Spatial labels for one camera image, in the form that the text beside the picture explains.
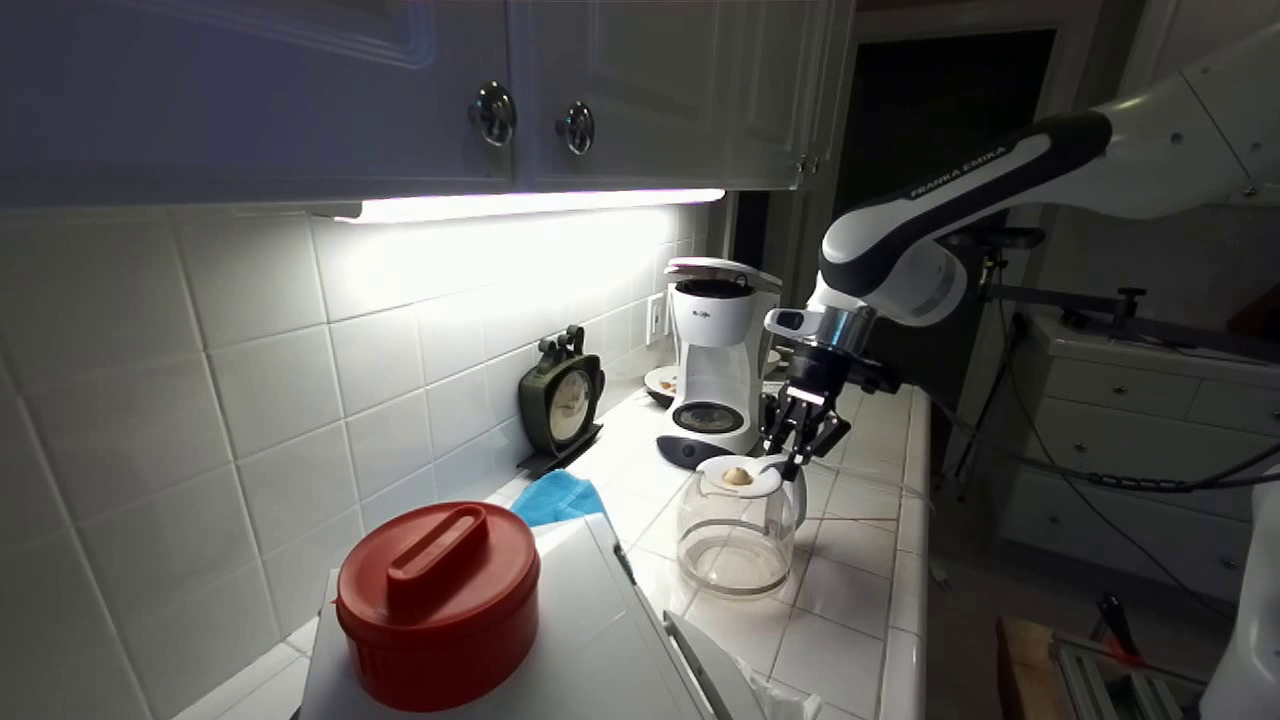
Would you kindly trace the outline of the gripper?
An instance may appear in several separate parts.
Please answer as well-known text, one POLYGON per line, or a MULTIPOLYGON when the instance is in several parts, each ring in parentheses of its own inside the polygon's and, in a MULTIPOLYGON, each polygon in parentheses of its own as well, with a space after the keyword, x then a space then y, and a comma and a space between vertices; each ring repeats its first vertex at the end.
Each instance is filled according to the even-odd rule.
POLYGON ((796 345, 783 392, 762 396, 762 436, 767 454, 787 451, 787 482, 803 466, 824 457, 850 432, 836 411, 852 368, 852 355, 826 346, 796 345))

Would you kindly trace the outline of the white kettle lid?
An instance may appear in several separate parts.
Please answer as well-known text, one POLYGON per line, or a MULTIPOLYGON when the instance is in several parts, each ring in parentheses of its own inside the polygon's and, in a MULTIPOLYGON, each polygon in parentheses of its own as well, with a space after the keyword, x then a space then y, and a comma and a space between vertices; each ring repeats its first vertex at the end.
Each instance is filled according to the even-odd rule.
POLYGON ((700 462, 694 470, 698 489, 704 495, 728 498, 765 498, 783 483, 786 456, 762 457, 721 455, 700 462))

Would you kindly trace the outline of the white coffee maker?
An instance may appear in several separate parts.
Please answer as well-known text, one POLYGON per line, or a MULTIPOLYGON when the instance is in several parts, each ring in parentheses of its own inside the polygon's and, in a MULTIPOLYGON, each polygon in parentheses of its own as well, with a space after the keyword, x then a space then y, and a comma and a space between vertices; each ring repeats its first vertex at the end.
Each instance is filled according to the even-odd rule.
POLYGON ((655 438, 662 457, 694 470, 709 457, 746 455, 762 432, 765 315, 781 293, 740 275, 672 275, 669 318, 677 340, 678 393, 655 438))

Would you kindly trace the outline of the glass kettle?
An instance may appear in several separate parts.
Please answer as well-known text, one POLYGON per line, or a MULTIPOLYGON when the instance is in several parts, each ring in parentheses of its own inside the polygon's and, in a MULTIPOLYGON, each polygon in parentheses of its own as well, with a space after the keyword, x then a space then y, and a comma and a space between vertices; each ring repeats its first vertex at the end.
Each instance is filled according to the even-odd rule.
POLYGON ((787 456, 781 471, 781 488, 755 500, 704 495, 692 473, 676 534, 677 561, 689 580, 727 598, 769 594, 788 582, 808 492, 803 469, 787 482, 787 456))

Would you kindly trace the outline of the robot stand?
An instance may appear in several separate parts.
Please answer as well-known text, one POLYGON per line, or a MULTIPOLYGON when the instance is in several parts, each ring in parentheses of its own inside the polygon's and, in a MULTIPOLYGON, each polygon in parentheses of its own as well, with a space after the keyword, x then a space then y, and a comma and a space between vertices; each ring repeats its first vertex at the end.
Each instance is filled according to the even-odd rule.
POLYGON ((1102 644, 1057 633, 1050 661, 1066 720, 1203 720, 1199 678, 1124 664, 1102 644))

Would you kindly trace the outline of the green kitchen scale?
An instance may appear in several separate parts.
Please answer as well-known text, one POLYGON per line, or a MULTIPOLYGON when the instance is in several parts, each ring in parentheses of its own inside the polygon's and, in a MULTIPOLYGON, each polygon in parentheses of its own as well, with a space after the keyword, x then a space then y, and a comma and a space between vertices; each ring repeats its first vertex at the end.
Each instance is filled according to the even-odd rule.
POLYGON ((566 468, 595 441, 605 388, 600 357, 585 351, 584 327, 567 325, 540 340, 538 352, 538 363, 517 386, 520 419, 532 448, 518 468, 532 480, 566 468))

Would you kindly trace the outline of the crumpled white plastic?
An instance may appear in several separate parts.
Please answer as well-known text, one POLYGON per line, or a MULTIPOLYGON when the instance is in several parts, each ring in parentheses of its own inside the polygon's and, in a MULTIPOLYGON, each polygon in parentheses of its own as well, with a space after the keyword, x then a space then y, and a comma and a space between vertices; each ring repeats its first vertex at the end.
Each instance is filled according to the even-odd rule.
POLYGON ((817 720, 822 711, 818 694, 808 694, 771 682, 742 659, 733 657, 765 720, 817 720))

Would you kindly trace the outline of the white countertop appliance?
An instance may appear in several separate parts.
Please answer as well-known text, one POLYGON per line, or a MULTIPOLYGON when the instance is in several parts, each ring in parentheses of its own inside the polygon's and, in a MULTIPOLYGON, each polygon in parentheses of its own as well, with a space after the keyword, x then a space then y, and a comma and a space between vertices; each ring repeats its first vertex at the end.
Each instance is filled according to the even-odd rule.
POLYGON ((297 719, 765 720, 726 651, 691 623, 652 607, 604 515, 531 530, 541 559, 538 637, 493 692, 425 714, 372 700, 337 623, 338 570, 297 719))

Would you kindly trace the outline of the wooden box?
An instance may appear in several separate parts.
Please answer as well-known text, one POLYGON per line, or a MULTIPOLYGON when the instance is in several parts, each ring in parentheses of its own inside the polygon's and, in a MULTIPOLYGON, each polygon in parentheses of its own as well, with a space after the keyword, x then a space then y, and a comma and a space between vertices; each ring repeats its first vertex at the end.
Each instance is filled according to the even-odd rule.
POLYGON ((997 688, 1004 720, 1068 720, 1061 707, 1051 628, 1015 616, 996 625, 997 688))

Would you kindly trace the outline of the under-cabinet light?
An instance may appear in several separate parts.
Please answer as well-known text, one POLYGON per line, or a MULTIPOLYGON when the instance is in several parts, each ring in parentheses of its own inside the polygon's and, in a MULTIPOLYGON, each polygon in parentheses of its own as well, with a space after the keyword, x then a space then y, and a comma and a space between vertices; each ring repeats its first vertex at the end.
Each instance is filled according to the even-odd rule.
POLYGON ((319 204, 307 206, 305 211, 311 217, 347 224, 404 224, 704 204, 719 201, 724 196, 723 188, 420 196, 319 204))

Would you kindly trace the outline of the narrow cabinet door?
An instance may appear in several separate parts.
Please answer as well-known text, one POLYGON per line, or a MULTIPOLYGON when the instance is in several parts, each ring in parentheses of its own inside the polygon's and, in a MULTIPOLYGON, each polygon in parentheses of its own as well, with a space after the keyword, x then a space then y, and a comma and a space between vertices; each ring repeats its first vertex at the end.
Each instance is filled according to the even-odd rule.
POLYGON ((521 183, 534 192, 710 188, 723 174, 722 0, 508 0, 521 183), (575 102, 595 143, 554 131, 575 102))

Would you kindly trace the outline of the round metal cabinet knob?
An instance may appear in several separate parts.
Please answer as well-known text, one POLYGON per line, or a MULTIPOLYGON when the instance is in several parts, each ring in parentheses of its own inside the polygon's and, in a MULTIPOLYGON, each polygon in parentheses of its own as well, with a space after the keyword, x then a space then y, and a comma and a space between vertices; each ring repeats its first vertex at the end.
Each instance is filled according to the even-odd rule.
POLYGON ((571 154, 586 156, 595 143, 595 114, 585 101, 575 101, 556 119, 554 131, 571 154))
POLYGON ((493 147, 507 147, 518 128, 515 100, 500 82, 483 85, 467 109, 471 124, 493 147))

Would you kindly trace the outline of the red round container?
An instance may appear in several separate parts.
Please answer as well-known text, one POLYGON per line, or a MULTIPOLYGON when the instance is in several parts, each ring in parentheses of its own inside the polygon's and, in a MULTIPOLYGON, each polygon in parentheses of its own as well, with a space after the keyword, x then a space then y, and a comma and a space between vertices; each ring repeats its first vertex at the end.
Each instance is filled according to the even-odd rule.
POLYGON ((378 703, 439 712, 493 692, 529 656, 541 559, 525 520, 451 501, 401 514, 339 568, 335 619, 378 703))

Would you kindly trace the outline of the wide cabinet door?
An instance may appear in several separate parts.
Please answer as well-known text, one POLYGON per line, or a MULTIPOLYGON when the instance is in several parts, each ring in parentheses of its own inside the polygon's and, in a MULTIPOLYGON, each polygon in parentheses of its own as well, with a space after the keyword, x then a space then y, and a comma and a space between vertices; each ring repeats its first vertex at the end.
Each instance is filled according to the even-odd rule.
POLYGON ((0 0, 0 209, 492 193, 506 0, 0 0))

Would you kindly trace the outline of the white wall cabinet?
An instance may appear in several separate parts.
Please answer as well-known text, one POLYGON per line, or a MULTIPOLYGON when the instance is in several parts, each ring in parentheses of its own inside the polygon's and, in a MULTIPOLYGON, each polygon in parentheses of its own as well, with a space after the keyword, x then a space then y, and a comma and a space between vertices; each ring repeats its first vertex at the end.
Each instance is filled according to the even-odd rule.
POLYGON ((0 209, 791 190, 854 0, 0 0, 0 209))

